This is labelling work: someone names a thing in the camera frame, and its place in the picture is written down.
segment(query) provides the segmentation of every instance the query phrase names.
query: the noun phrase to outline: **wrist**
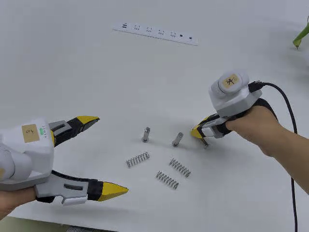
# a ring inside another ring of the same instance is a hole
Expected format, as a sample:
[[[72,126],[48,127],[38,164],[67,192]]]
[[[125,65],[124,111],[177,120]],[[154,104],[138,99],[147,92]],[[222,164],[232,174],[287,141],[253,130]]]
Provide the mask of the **wrist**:
[[[261,136],[263,140],[258,146],[265,155],[276,159],[286,149],[286,144],[289,143],[289,134],[290,131],[278,124],[277,127],[270,128],[265,135]]]

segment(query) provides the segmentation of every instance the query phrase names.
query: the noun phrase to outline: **electrical socket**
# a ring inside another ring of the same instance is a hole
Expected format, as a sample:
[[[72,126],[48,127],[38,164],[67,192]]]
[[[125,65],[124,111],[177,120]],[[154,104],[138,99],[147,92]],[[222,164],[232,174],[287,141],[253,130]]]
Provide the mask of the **electrical socket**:
[[[178,43],[197,45],[198,40],[188,33],[178,33],[173,30],[165,30],[158,27],[150,27],[139,23],[119,23],[113,27],[114,30],[124,31],[137,35],[144,35]]]

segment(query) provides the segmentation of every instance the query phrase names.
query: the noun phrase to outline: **black cable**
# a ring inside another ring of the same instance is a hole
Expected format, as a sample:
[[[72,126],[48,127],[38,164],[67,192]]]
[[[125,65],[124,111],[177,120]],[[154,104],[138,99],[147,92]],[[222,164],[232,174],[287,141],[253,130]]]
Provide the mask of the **black cable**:
[[[271,86],[273,88],[275,88],[276,90],[278,90],[280,92],[280,94],[283,96],[286,106],[288,107],[290,116],[291,116],[291,120],[292,120],[292,124],[293,124],[293,129],[294,129],[294,133],[297,134],[297,127],[296,127],[296,121],[295,121],[295,117],[290,105],[290,102],[288,100],[288,97],[285,95],[284,91],[279,88],[278,86],[276,86],[275,84],[272,83],[268,83],[268,82],[255,82],[258,85],[261,85],[261,87],[263,86]],[[291,178],[291,189],[292,189],[292,202],[293,202],[293,212],[294,212],[294,223],[295,223],[295,232],[297,232],[298,228],[297,228],[297,211],[296,211],[296,200],[295,200],[295,183],[294,183],[294,179]]]

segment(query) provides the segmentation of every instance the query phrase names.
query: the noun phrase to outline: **human hand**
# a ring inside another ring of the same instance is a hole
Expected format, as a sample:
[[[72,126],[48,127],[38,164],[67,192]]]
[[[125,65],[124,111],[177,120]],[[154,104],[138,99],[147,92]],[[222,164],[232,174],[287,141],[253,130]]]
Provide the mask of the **human hand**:
[[[265,155],[272,156],[276,139],[285,130],[266,107],[254,106],[244,117],[226,122],[226,127],[258,145]]]
[[[0,220],[10,214],[16,207],[34,201],[34,188],[26,188],[12,192],[0,191]]]

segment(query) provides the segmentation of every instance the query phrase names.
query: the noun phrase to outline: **human arm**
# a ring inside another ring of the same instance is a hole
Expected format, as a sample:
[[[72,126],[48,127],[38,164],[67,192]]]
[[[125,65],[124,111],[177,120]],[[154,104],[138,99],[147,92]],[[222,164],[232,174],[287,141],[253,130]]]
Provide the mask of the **human arm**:
[[[16,207],[34,201],[34,188],[26,188],[12,192],[0,191],[0,220],[10,214]]]
[[[254,106],[244,117],[228,121],[226,127],[275,158],[309,194],[309,139],[285,129],[263,106]]]

